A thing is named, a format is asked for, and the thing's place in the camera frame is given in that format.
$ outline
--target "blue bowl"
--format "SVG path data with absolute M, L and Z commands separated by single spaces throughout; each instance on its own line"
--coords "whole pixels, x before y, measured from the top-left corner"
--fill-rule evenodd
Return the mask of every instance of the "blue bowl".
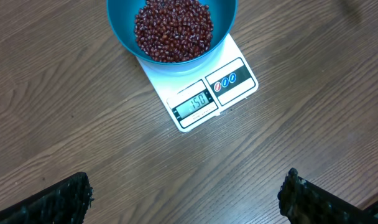
M 198 60 L 217 48 L 231 30 L 236 17 L 237 0 L 199 0 L 199 2 L 210 7 L 208 10 L 211 13 L 211 21 L 214 24 L 211 48 L 197 58 L 178 63 L 156 62 L 146 55 L 135 42 L 135 15 L 139 13 L 140 8 L 145 6 L 145 0 L 107 0 L 106 10 L 113 32 L 123 46 L 136 57 L 161 65 L 181 65 Z

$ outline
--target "wooden table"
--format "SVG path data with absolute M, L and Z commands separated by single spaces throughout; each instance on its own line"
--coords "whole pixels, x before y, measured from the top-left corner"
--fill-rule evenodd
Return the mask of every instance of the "wooden table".
M 239 1 L 260 88 L 179 133 L 105 1 L 0 1 L 0 210 L 78 171 L 85 223 L 283 223 L 291 167 L 378 199 L 378 0 Z

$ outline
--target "scale button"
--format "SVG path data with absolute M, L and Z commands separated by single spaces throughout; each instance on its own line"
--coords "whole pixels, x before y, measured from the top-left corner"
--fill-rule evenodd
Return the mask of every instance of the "scale button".
M 215 92 L 219 92 L 221 90 L 221 83 L 220 82 L 216 82 L 214 84 L 214 91 Z
M 229 76 L 229 82 L 231 82 L 231 83 L 236 82 L 236 78 L 237 78 L 236 74 L 235 74 L 235 73 L 232 73 L 232 74 Z
M 229 80 L 228 78 L 223 78 L 222 79 L 222 87 L 225 88 L 229 85 Z

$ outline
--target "blue button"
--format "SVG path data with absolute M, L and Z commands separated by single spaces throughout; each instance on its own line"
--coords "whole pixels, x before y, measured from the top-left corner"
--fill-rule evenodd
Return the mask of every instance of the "blue button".
M 229 76 L 229 82 L 231 82 L 231 83 L 236 82 L 236 78 L 237 78 L 236 74 L 235 74 L 235 73 L 232 73 L 232 74 Z
M 223 78 L 222 79 L 222 87 L 225 88 L 229 85 L 229 80 L 228 78 Z

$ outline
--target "digit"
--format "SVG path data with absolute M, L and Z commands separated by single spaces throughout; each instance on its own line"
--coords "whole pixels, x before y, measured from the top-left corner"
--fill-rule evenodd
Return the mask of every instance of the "digit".
M 204 105 L 204 104 L 206 103 L 206 101 L 204 100 L 204 96 L 203 96 L 203 94 L 201 94 L 201 95 L 199 96 L 199 99 L 200 99 L 200 102 L 201 102 L 202 105 Z
M 193 104 L 193 101 L 190 101 L 191 105 L 193 106 L 194 109 L 196 109 L 196 106 Z
M 194 97 L 193 102 L 197 103 L 197 108 L 200 107 L 200 103 L 198 101 L 196 101 L 196 97 Z

